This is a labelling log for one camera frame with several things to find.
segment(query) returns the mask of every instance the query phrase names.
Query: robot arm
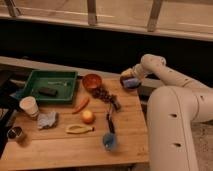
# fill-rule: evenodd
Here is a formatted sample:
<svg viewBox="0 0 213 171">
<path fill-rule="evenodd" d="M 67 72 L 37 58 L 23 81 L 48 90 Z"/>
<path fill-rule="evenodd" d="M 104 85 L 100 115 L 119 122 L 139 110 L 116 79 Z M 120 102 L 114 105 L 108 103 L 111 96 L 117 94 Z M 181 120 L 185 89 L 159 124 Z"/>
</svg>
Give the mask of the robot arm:
<svg viewBox="0 0 213 171">
<path fill-rule="evenodd" d="M 148 101 L 151 170 L 198 171 L 190 122 L 203 122 L 213 118 L 212 90 L 203 83 L 166 67 L 166 60 L 159 56 L 145 55 L 141 63 L 129 71 L 130 77 L 139 80 L 153 73 L 168 85 L 155 90 Z"/>
</svg>

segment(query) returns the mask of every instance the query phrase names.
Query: carrot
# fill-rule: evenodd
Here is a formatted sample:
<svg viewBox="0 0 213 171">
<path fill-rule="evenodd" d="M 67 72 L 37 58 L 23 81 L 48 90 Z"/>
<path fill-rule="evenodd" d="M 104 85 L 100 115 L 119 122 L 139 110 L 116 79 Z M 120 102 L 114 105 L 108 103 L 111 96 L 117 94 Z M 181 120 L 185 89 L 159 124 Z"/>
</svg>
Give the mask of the carrot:
<svg viewBox="0 0 213 171">
<path fill-rule="evenodd" d="M 88 103 L 89 103 L 89 97 L 85 97 L 80 102 L 80 104 L 73 109 L 72 114 L 76 114 L 76 113 L 80 112 L 83 108 L 85 108 L 87 106 Z"/>
</svg>

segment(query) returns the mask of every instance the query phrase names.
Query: orange bowl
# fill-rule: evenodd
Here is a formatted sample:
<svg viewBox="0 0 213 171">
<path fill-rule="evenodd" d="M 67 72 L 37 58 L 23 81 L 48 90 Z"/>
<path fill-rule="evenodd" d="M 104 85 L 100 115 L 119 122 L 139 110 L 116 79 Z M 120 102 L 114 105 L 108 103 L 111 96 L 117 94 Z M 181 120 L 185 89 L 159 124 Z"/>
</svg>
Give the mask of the orange bowl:
<svg viewBox="0 0 213 171">
<path fill-rule="evenodd" d="M 101 86 L 102 79 L 97 74 L 87 74 L 83 77 L 82 84 L 87 91 L 92 91 Z"/>
</svg>

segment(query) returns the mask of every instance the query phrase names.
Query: green tray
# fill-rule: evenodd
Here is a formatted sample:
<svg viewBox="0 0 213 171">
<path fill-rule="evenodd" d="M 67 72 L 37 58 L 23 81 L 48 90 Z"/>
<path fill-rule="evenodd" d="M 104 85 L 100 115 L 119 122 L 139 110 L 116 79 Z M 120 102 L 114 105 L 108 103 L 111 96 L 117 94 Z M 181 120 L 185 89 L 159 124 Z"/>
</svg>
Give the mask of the green tray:
<svg viewBox="0 0 213 171">
<path fill-rule="evenodd" d="M 22 97 L 33 96 L 37 102 L 45 103 L 71 103 L 77 80 L 77 71 L 43 71 L 34 70 L 31 72 Z M 57 90 L 55 97 L 38 93 L 40 87 L 48 87 Z"/>
</svg>

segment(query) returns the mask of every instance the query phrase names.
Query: black backdrop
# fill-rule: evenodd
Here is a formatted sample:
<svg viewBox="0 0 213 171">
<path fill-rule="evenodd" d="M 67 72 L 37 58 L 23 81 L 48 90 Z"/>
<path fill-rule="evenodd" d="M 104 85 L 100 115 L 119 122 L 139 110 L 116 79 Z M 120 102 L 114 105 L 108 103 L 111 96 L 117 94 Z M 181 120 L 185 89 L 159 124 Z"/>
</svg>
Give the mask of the black backdrop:
<svg viewBox="0 0 213 171">
<path fill-rule="evenodd" d="M 213 85 L 213 42 L 0 20 L 1 56 L 120 73 L 146 53 Z"/>
</svg>

